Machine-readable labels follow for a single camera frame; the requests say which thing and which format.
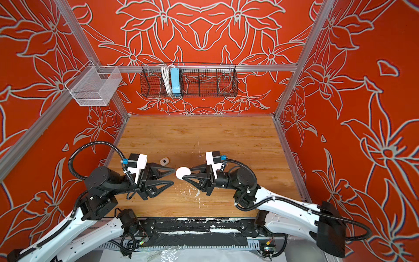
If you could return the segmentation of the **white round puck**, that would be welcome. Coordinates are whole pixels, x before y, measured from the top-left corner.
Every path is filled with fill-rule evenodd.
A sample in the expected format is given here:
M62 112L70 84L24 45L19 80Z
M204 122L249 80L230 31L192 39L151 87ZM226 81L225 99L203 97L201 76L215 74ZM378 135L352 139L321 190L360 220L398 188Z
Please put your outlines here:
M191 170L187 167L179 167L176 172L175 175L178 179L182 180L184 176L187 175L191 175Z

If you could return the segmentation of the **white earbud charging case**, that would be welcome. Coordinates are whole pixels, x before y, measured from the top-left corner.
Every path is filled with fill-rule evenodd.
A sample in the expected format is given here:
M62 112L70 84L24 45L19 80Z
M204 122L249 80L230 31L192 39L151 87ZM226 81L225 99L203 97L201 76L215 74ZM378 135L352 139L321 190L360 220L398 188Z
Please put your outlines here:
M160 162L160 165L167 166L170 163L170 160L169 160L169 158L164 157L159 162Z

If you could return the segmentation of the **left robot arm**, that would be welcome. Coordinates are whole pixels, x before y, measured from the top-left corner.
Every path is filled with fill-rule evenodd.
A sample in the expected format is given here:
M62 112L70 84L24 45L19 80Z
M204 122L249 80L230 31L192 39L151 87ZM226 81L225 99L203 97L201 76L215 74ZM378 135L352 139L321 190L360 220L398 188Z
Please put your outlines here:
M107 167L95 168L90 176L82 176L75 170L75 157L95 145L109 146L120 156L123 175ZM132 254L138 247L135 236L143 229L132 209L121 210L103 226L82 233L117 207L117 195L125 194L127 199L134 195L143 200L155 198L173 185L173 181L163 178L175 172L173 168L148 163L146 155L131 154L126 158L119 148L106 141L78 148L68 161L68 169L84 181L86 191L79 195L71 213L46 236L25 249L11 251L7 256L9 262L75 262L106 242L115 244L124 255Z

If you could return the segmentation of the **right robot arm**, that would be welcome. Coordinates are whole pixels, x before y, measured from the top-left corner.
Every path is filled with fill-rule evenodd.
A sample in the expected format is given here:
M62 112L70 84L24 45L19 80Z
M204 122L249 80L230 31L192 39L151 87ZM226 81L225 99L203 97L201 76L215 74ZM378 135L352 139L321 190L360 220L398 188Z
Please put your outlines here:
M344 218L329 202L300 202L258 184L254 171L233 159L181 167L176 177L211 195L215 188L234 190L234 206L242 212L258 211L256 220L271 234L292 235L314 242L325 253L345 257L346 243L372 236L365 224Z

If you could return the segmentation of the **blue white box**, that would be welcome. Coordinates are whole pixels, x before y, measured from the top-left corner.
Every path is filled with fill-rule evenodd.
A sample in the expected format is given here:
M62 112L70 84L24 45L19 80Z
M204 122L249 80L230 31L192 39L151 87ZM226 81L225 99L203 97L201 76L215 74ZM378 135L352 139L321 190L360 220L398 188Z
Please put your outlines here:
M180 85L180 70L176 67L170 69L171 76L171 85L172 85L172 94L176 96L181 95L181 85Z

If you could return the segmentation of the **clear plastic bin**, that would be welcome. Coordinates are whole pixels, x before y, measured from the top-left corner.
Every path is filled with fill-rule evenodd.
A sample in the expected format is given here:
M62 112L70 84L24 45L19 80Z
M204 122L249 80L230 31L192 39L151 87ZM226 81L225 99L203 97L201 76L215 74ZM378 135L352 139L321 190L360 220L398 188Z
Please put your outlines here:
M105 107L121 81L118 67L89 66L66 89L81 107Z

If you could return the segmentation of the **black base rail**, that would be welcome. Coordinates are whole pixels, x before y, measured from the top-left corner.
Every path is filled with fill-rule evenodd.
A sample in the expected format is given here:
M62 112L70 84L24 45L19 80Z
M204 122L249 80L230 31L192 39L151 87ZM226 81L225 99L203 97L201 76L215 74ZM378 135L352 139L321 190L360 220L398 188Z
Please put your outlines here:
M270 233L254 218L147 217L134 234L140 247L200 247L258 249L269 242L283 244L285 234Z

